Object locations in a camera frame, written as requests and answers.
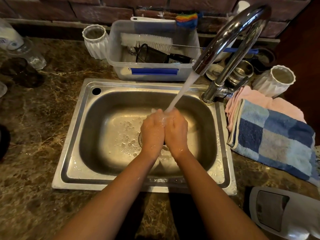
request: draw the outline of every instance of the chrome faucet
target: chrome faucet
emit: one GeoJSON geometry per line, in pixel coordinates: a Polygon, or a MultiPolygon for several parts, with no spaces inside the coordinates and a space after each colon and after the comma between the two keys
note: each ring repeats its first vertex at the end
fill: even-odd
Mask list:
{"type": "Polygon", "coordinates": [[[194,72],[199,75],[203,75],[219,54],[237,38],[242,31],[252,25],[250,31],[239,46],[238,51],[231,57],[218,78],[212,81],[206,92],[202,94],[201,98],[205,103],[212,103],[216,97],[230,98],[237,89],[248,82],[249,78],[245,77],[234,88],[229,88],[224,84],[227,77],[257,41],[270,16],[271,7],[268,5],[255,4],[246,8],[227,23],[224,28],[218,32],[204,52],[202,52],[192,67],[194,72]]]}

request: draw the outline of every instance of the white bottle cap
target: white bottle cap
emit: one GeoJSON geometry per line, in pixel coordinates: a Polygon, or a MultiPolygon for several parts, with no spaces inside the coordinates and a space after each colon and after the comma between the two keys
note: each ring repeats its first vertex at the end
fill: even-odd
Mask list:
{"type": "Polygon", "coordinates": [[[239,14],[248,7],[250,7],[250,3],[248,3],[247,1],[239,1],[237,4],[237,14],[239,14]]]}

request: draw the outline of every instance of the brown marble countertop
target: brown marble countertop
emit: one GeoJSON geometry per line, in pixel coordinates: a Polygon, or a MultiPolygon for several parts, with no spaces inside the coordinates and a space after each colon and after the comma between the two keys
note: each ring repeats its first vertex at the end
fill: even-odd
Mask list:
{"type": "MultiPolygon", "coordinates": [[[[70,217],[97,192],[51,188],[74,107],[85,78],[118,79],[105,61],[93,59],[84,42],[33,41],[48,65],[45,82],[24,88],[6,76],[8,92],[0,98],[0,124],[11,133],[9,150],[0,162],[0,239],[51,239],[70,217]]],[[[6,60],[0,51],[0,64],[6,60]]],[[[197,83],[208,84],[201,78],[197,83]]],[[[245,188],[268,186],[320,199],[310,183],[232,153],[238,194],[243,206],[245,188]]],[[[278,239],[268,234],[270,239],[278,239]]],[[[190,195],[140,193],[118,234],[119,239],[205,238],[190,195]]]]}

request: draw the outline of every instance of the person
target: person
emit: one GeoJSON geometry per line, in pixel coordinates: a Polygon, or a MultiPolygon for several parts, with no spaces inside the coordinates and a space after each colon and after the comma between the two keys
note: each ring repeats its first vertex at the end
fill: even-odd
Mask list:
{"type": "Polygon", "coordinates": [[[141,126],[140,154],[58,232],[54,240],[114,239],[164,142],[181,169],[212,239],[267,239],[195,159],[187,145],[188,123],[178,109],[161,109],[141,126]]]}

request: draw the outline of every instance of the hand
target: hand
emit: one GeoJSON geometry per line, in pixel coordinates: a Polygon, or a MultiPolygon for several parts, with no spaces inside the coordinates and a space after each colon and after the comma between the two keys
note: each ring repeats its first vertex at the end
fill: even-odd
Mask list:
{"type": "Polygon", "coordinates": [[[178,109],[174,108],[167,114],[165,124],[165,143],[174,160],[178,160],[182,153],[189,152],[187,145],[188,122],[178,109]]]}
{"type": "Polygon", "coordinates": [[[165,140],[164,113],[158,109],[149,115],[141,126],[141,153],[154,161],[158,158],[165,140]]]}

